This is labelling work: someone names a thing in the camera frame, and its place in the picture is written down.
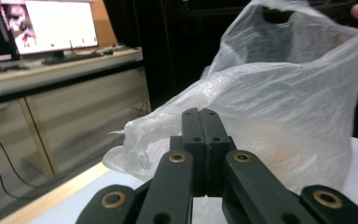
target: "screw hole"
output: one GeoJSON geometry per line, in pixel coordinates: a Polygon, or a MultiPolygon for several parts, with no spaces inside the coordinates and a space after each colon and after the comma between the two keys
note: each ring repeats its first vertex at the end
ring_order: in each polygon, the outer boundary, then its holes
{"type": "Polygon", "coordinates": [[[186,160],[186,155],[184,154],[180,154],[180,153],[176,153],[176,154],[172,154],[169,157],[170,161],[172,162],[182,162],[186,160]]]}
{"type": "Polygon", "coordinates": [[[338,198],[338,196],[332,192],[318,189],[313,192],[313,198],[322,205],[338,209],[342,207],[342,201],[338,198]]]}
{"type": "Polygon", "coordinates": [[[169,224],[171,222],[171,217],[166,213],[158,213],[155,215],[153,222],[155,224],[169,224]]]}
{"type": "Polygon", "coordinates": [[[327,194],[321,194],[321,198],[327,202],[330,202],[330,203],[333,203],[336,201],[333,197],[331,197],[330,195],[327,195],[327,194]]]}
{"type": "Polygon", "coordinates": [[[120,195],[118,194],[112,194],[106,198],[107,203],[117,203],[120,201],[120,195]]]}
{"type": "Polygon", "coordinates": [[[125,201],[125,193],[122,191],[111,191],[102,197],[101,204],[105,208],[116,208],[121,206],[125,201]]]}
{"type": "Polygon", "coordinates": [[[286,224],[300,224],[300,220],[298,219],[298,217],[291,213],[283,213],[282,220],[286,224]]]}
{"type": "Polygon", "coordinates": [[[248,162],[251,160],[251,157],[243,152],[238,152],[234,155],[234,159],[240,162],[248,162]]]}

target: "table surface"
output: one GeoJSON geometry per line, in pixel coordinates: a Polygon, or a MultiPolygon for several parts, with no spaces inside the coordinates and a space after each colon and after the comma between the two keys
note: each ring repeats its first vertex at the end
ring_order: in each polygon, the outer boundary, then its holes
{"type": "MultiPolygon", "coordinates": [[[[351,169],[342,193],[358,204],[358,139],[352,138],[351,143],[353,151],[351,169]]],[[[114,184],[136,189],[143,182],[131,175],[111,171],[98,163],[2,219],[0,223],[75,223],[92,196],[100,189],[114,184]]]]}

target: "black cable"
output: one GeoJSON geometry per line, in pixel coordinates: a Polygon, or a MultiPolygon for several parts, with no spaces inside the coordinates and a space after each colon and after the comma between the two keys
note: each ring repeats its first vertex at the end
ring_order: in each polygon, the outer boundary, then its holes
{"type": "Polygon", "coordinates": [[[19,178],[19,180],[21,180],[21,182],[23,182],[25,185],[28,185],[29,187],[32,187],[32,188],[39,188],[38,186],[36,185],[33,185],[31,183],[29,183],[28,181],[26,181],[25,179],[23,179],[19,173],[17,173],[16,169],[14,168],[13,166],[13,163],[11,162],[11,159],[10,157],[7,155],[7,151],[5,150],[4,146],[2,145],[2,142],[0,141],[0,146],[2,148],[2,150],[4,151],[5,155],[6,155],[6,158],[8,160],[8,163],[10,164],[11,166],[11,169],[14,171],[14,173],[16,174],[16,176],[19,178]]]}
{"type": "MultiPolygon", "coordinates": [[[[1,141],[0,141],[0,146],[1,146],[2,150],[4,151],[6,157],[7,157],[7,160],[8,160],[8,162],[9,162],[10,166],[11,166],[11,169],[13,170],[13,172],[16,174],[16,176],[19,178],[19,180],[20,180],[22,183],[24,183],[25,185],[27,185],[27,186],[29,186],[29,187],[31,187],[31,188],[42,188],[42,187],[45,187],[45,186],[48,186],[48,185],[51,185],[51,184],[52,184],[52,183],[50,183],[50,184],[46,184],[46,185],[36,186],[36,185],[33,185],[33,184],[27,182],[24,178],[22,178],[22,177],[19,175],[19,173],[17,172],[17,170],[14,168],[14,165],[13,165],[13,163],[11,162],[11,159],[10,159],[10,157],[8,156],[8,154],[7,154],[7,152],[6,152],[6,150],[5,150],[5,148],[4,148],[4,146],[3,146],[3,144],[2,144],[1,141]]],[[[42,195],[44,195],[44,194],[46,193],[46,192],[44,192],[44,193],[36,194],[36,195],[31,196],[31,197],[16,196],[16,195],[10,193],[10,192],[6,189],[5,183],[4,183],[2,174],[1,174],[1,171],[0,171],[0,182],[1,182],[1,186],[2,186],[2,189],[4,190],[5,194],[7,194],[8,196],[10,196],[10,197],[12,197],[12,198],[18,199],[18,200],[34,200],[34,199],[36,199],[36,198],[38,198],[38,197],[40,197],[40,196],[42,196],[42,195]]]]}
{"type": "Polygon", "coordinates": [[[141,108],[139,109],[138,115],[136,115],[136,117],[139,117],[139,115],[141,114],[142,109],[144,108],[144,104],[145,104],[145,100],[142,102],[142,106],[141,106],[141,108]]]}
{"type": "Polygon", "coordinates": [[[15,199],[18,199],[18,200],[33,200],[33,199],[36,198],[36,197],[24,197],[24,196],[19,197],[19,196],[16,196],[14,194],[11,194],[5,187],[5,183],[4,183],[4,180],[2,178],[1,171],[0,171],[0,182],[1,182],[1,186],[2,186],[2,189],[4,190],[5,194],[7,194],[8,196],[10,196],[12,198],[15,198],[15,199]]]}

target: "black plastic part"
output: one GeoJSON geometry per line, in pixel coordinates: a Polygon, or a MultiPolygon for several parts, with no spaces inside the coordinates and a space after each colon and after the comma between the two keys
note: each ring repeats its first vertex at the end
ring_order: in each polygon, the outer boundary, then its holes
{"type": "Polygon", "coordinates": [[[206,186],[209,197],[222,197],[225,177],[223,164],[231,148],[231,138],[227,136],[219,115],[210,110],[200,111],[206,141],[206,186]]]}
{"type": "Polygon", "coordinates": [[[358,223],[358,206],[334,189],[306,187],[301,191],[300,202],[320,223],[358,223]]]}
{"type": "Polygon", "coordinates": [[[227,201],[222,201],[222,210],[225,214],[227,224],[251,224],[251,220],[246,216],[240,207],[234,206],[227,201]]]}
{"type": "Polygon", "coordinates": [[[255,154],[228,152],[225,174],[252,223],[317,223],[255,154]]]}
{"type": "Polygon", "coordinates": [[[136,194],[136,216],[141,212],[142,206],[144,205],[144,201],[147,195],[147,192],[149,191],[150,185],[152,184],[152,180],[148,180],[146,183],[144,183],[141,187],[135,190],[136,194]]]}
{"type": "Polygon", "coordinates": [[[206,194],[205,179],[205,136],[197,108],[191,108],[182,114],[183,150],[188,151],[194,158],[194,196],[206,194]]]}
{"type": "Polygon", "coordinates": [[[136,223],[191,223],[193,162],[183,150],[162,156],[136,223]]]}
{"type": "Polygon", "coordinates": [[[89,224],[89,223],[109,223],[109,224],[130,224],[135,221],[135,192],[133,189],[113,185],[101,189],[98,191],[94,197],[89,201],[86,207],[81,212],[79,218],[77,219],[77,224],[89,224]],[[120,197],[115,194],[115,192],[121,192],[123,203],[116,207],[106,208],[103,206],[103,197],[109,193],[114,193],[111,197],[116,196],[116,199],[119,200],[120,197]]]}

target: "plastic bag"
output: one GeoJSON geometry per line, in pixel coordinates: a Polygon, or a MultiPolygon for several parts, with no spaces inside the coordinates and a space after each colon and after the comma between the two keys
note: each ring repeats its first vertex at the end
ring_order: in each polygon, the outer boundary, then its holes
{"type": "Polygon", "coordinates": [[[224,33],[201,79],[128,122],[123,147],[109,151],[103,164],[151,178],[170,136],[181,133],[182,112],[208,107],[237,147],[254,152],[288,189],[299,193],[321,184],[340,190],[351,161],[357,96],[357,29],[304,2],[254,0],[224,33]],[[295,13],[272,24],[262,7],[295,13]]]}

